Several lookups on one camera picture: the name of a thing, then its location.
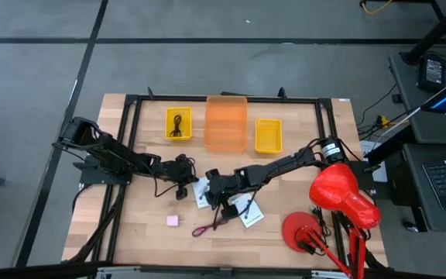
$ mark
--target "white cable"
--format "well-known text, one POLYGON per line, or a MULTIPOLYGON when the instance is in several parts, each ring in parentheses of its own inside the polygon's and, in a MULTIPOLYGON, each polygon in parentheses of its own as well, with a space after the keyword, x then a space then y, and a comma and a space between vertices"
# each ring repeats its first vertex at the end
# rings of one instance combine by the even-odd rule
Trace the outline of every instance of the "white cable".
POLYGON ((421 110, 421 107, 416 108, 416 110, 414 110, 413 112, 411 112, 408 116, 406 116, 406 118, 400 120, 394 127, 388 129, 387 131, 385 131, 381 136, 378 137, 378 139, 375 141, 375 144, 372 145, 371 151, 373 151, 375 149, 376 144, 379 142, 379 140, 381 138, 383 138, 387 133, 390 133, 391 131, 393 131, 396 127, 400 126, 402 123, 404 123, 406 120, 408 120, 409 118, 411 118, 413 115, 416 114, 416 112, 419 112, 421 110))

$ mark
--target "red lamp shade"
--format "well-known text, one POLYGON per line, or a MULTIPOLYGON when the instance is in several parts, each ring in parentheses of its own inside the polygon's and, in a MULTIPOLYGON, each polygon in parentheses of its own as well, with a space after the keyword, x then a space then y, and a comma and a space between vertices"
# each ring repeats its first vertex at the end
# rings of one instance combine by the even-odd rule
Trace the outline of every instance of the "red lamp shade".
POLYGON ((320 172, 310 186, 309 198, 321 208, 343 212, 361 229, 374 228, 381 221, 379 210, 359 194, 357 179, 345 164, 320 172))

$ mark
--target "red lamp base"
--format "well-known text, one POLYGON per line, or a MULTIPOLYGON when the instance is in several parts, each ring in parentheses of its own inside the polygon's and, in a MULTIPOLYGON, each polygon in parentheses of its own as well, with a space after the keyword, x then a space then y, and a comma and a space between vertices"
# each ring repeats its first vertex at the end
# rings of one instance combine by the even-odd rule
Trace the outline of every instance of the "red lamp base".
MULTIPOLYGON (((282 237, 288 247, 290 247, 292 250, 306 253, 305 250, 302 250, 298 246, 299 240, 304 242, 304 240, 309 238, 307 234, 301 232, 301 228, 312 228, 319 236, 321 235, 321 229, 315 217, 304 212, 295 212, 288 215, 283 221, 282 237)), ((310 239, 305 242, 312 247, 319 248, 313 242, 311 242, 310 239)))

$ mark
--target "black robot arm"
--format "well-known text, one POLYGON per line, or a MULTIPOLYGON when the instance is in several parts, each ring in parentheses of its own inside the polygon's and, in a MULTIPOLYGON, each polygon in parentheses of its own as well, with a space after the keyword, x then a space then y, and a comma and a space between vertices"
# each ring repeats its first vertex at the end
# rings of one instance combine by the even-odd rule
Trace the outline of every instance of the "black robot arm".
POLYGON ((223 219, 232 219, 238 212, 235 205, 230 205, 228 199, 237 194, 257 192, 273 178, 295 171, 300 167, 315 166, 325 168, 330 164, 345 159, 345 153, 339 139, 315 139, 296 153, 275 160, 266 165, 251 165, 234 170, 234 174, 221 175, 217 169, 206 172, 209 180, 209 191, 204 195, 213 209, 222 205, 223 219), (323 147, 325 161, 314 157, 313 147, 320 144, 323 147))
MULTIPOLYGON (((91 120, 74 117, 58 137, 55 147, 82 150, 97 159, 104 172, 115 176, 137 174, 172 181, 179 185, 177 199, 187 197, 185 185, 198 181, 194 176, 194 163, 185 154, 175 160, 161 161, 161 157, 149 153, 135 153, 118 142, 112 135, 101 131, 91 120)), ((83 170, 85 163, 74 163, 83 170)))

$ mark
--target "pink cable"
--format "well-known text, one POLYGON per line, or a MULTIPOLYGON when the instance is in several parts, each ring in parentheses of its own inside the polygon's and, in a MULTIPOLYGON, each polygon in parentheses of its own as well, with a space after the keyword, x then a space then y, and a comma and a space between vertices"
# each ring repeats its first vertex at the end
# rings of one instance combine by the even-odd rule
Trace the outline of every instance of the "pink cable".
POLYGON ((210 224, 210 225, 206 225, 206 226, 200 226, 200 227, 196 228, 194 231, 192 231, 192 236, 193 237, 199 237, 204 232, 206 232, 209 228, 214 228, 214 230, 216 230, 216 228, 219 225, 224 225, 226 223, 228 223, 228 220, 221 219, 221 220, 217 221, 215 224, 210 224))

